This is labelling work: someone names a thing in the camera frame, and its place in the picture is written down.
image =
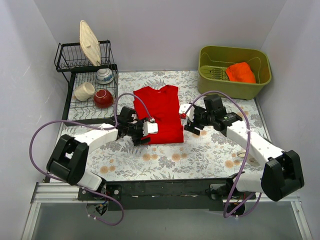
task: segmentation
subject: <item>beige plate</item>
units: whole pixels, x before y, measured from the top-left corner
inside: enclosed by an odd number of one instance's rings
[[[93,66],[101,65],[99,42],[94,32],[84,20],[81,20],[80,22],[80,46]]]

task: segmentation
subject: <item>blue and white bowl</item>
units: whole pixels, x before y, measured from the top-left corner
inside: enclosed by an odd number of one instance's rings
[[[96,72],[95,79],[100,84],[109,84],[114,80],[114,75],[109,68],[101,68]]]

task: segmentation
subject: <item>red bowl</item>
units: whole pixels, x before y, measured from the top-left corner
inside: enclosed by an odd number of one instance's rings
[[[97,108],[105,109],[110,107],[114,103],[114,98],[108,90],[101,89],[95,93],[93,101]]]

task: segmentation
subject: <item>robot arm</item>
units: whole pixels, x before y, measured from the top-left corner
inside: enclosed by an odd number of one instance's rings
[[[127,135],[132,138],[133,145],[137,146],[150,141],[149,134],[158,132],[158,124],[147,118],[137,120],[136,111],[129,107],[123,107],[117,116],[117,128],[111,128],[115,124],[102,124],[101,130],[91,130],[75,137],[67,134],[60,137],[53,153],[47,163],[48,172],[56,175],[70,185],[79,185],[93,191],[104,192],[106,181],[93,172],[86,170],[88,154],[100,148],[106,143],[116,141]]]
[[[213,126],[215,130],[246,148],[248,130],[241,117],[234,112],[227,113],[218,95],[205,97],[204,103],[205,108],[192,106],[187,114],[185,112],[190,104],[180,106],[179,113],[187,117],[184,129],[199,135],[205,126]],[[265,193],[271,200],[279,201],[304,186],[300,157],[293,150],[285,152],[256,132],[251,132],[249,154],[264,170],[261,174],[243,172],[236,185],[237,191]],[[224,194],[229,193],[231,185],[223,189],[227,191]]]

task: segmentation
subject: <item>cup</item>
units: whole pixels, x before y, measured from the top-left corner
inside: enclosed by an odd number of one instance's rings
[[[95,87],[90,82],[84,82],[74,90],[75,97],[83,102],[95,94]]]

